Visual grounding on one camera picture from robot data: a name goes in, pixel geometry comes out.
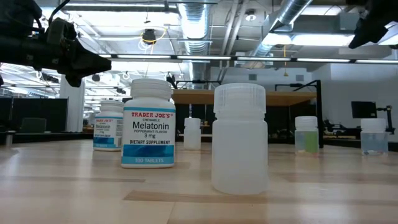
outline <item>translucent plastic bottle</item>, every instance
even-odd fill
[[[296,154],[309,153],[318,156],[319,136],[316,116],[299,116],[295,119],[294,134]]]
[[[201,130],[199,118],[185,118],[184,148],[200,150]]]
[[[268,183],[266,90],[248,83],[215,90],[211,182],[234,195],[254,195]]]
[[[167,81],[132,81],[132,100],[124,104],[122,167],[174,166],[175,106],[169,102],[171,95]]]
[[[95,116],[93,149],[120,151],[122,148],[123,102],[101,101],[101,112]]]
[[[362,119],[361,128],[361,149],[363,155],[380,155],[388,153],[388,138],[385,119]]]

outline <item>wooden shelf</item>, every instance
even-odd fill
[[[268,91],[267,106],[292,106],[317,97],[316,93]],[[176,104],[214,104],[214,90],[174,90]]]

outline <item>blank white plastic bottle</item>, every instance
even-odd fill
[[[131,83],[132,100],[124,104],[124,168],[174,166],[175,106],[164,80],[140,78]]]
[[[267,189],[268,127],[266,90],[248,83],[215,90],[211,183],[233,195],[255,195]]]
[[[318,118],[316,116],[299,116],[295,118],[294,134],[296,154],[319,154]]]
[[[361,149],[363,155],[381,155],[388,153],[388,137],[385,119],[362,119],[361,128]]]
[[[185,118],[184,148],[188,150],[200,150],[201,129],[199,118]]]
[[[120,151],[122,148],[123,102],[101,101],[101,112],[95,116],[93,149]]]

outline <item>white wall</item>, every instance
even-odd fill
[[[216,80],[219,74],[218,67],[211,68],[211,79]],[[223,84],[226,83],[255,83],[262,85],[267,91],[274,91],[275,84],[290,84],[290,83],[303,83],[306,84],[312,81],[312,74],[307,72],[306,68],[288,68],[287,73],[289,76],[284,76],[285,69],[279,70],[269,69],[252,69],[246,68],[229,68],[225,74]],[[256,74],[256,81],[249,81],[249,74]],[[296,75],[304,75],[303,82],[296,81]],[[278,91],[283,90],[282,86],[278,87]]]
[[[398,65],[329,64],[314,71],[312,78],[322,80],[324,119],[350,128],[359,126],[360,119],[352,117],[351,102],[375,101],[377,107],[392,105],[392,123],[397,127]],[[383,111],[377,116],[387,118]],[[398,133],[389,140],[398,141]]]

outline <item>container with green liquid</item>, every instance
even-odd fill
[[[312,154],[318,156],[318,120],[316,116],[299,116],[295,119],[295,151],[296,154]]]

